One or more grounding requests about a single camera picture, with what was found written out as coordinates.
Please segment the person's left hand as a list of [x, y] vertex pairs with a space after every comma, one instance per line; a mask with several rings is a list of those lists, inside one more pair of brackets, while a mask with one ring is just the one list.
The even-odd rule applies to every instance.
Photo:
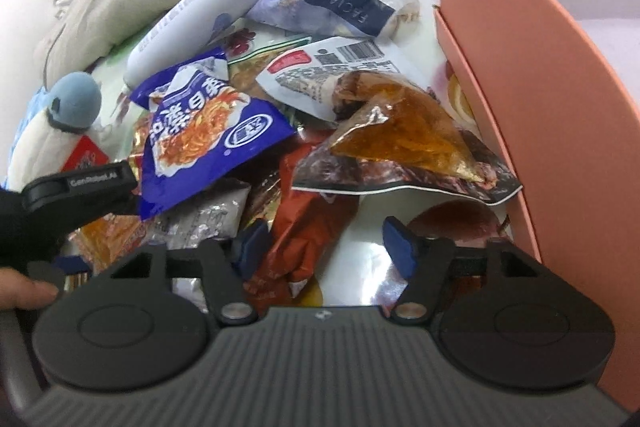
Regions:
[[0, 269], [0, 310], [38, 310], [58, 297], [58, 288], [45, 281], [35, 281], [11, 269]]

